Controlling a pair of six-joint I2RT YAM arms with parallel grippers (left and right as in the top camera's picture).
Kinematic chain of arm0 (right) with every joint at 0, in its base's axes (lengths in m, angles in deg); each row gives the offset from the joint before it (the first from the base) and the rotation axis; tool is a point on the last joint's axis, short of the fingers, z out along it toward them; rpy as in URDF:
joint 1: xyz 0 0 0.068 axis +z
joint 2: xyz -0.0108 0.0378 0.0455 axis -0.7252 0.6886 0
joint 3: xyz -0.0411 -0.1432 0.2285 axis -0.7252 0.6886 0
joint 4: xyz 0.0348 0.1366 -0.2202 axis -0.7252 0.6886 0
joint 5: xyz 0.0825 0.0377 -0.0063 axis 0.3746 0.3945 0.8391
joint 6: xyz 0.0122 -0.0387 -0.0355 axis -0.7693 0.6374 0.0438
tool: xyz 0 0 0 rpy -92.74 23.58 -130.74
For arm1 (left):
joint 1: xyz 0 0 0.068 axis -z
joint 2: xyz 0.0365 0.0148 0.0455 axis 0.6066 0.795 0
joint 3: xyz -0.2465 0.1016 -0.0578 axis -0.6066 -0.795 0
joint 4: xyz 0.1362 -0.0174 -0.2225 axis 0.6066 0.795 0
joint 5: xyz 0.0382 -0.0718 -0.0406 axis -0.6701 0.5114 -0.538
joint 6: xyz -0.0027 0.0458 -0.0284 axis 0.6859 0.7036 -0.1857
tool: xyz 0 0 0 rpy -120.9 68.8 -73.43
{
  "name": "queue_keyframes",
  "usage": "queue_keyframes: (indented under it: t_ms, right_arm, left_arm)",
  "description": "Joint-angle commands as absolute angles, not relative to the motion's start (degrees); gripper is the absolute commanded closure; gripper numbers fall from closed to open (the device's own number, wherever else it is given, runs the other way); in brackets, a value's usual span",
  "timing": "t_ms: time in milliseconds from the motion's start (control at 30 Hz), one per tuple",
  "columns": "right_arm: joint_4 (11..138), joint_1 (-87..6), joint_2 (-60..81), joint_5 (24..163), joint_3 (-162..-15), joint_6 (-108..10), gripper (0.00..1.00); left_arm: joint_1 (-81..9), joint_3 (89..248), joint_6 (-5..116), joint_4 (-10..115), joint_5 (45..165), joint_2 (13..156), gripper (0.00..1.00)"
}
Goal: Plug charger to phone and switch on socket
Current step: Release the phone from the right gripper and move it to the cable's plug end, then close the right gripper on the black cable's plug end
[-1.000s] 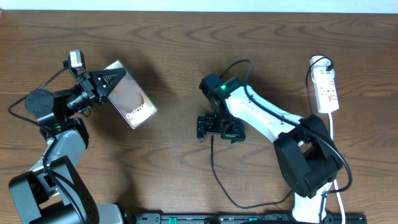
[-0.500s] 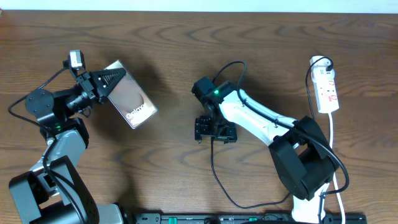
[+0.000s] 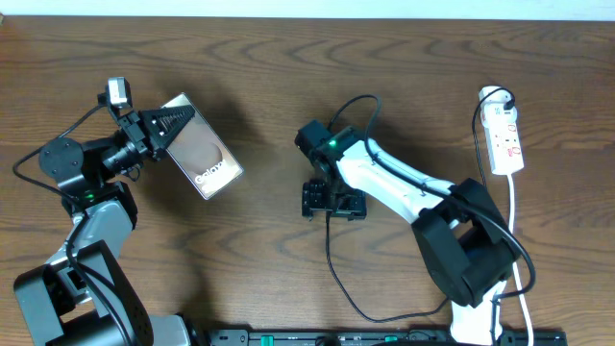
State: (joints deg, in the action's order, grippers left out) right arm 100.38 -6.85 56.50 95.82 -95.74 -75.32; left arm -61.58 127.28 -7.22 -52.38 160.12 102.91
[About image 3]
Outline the bronze Galaxy smartphone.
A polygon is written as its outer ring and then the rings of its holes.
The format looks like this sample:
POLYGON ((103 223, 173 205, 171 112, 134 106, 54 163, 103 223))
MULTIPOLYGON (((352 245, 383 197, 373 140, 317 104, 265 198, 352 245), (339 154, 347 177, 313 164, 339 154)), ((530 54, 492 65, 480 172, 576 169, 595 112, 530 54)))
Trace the bronze Galaxy smartphone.
POLYGON ((209 200, 240 177, 244 169, 185 93, 162 108, 181 106, 192 109, 194 116, 175 137, 167 153, 200 195, 209 200))

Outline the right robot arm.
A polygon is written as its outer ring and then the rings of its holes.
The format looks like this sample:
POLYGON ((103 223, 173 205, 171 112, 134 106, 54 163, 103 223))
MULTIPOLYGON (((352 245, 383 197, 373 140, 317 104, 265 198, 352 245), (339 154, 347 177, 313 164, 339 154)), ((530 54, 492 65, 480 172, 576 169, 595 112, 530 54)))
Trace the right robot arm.
POLYGON ((452 304, 453 339, 476 345, 499 340, 499 302, 525 252, 484 186, 435 179, 352 127, 334 134, 311 121, 295 144, 318 174, 303 186, 304 217, 322 211, 328 219, 363 219, 366 197, 376 198, 409 224, 431 279, 452 304))

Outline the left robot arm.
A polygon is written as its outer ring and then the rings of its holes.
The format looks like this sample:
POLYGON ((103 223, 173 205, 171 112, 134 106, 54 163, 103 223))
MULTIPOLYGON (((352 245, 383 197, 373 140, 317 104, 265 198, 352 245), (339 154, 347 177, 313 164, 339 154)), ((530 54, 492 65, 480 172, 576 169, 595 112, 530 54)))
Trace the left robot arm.
POLYGON ((13 284, 36 345, 206 345, 180 314, 149 314, 117 262, 137 208, 119 176, 158 161, 193 117, 189 107, 120 114, 118 131, 79 143, 62 133, 34 151, 74 223, 61 249, 13 284))

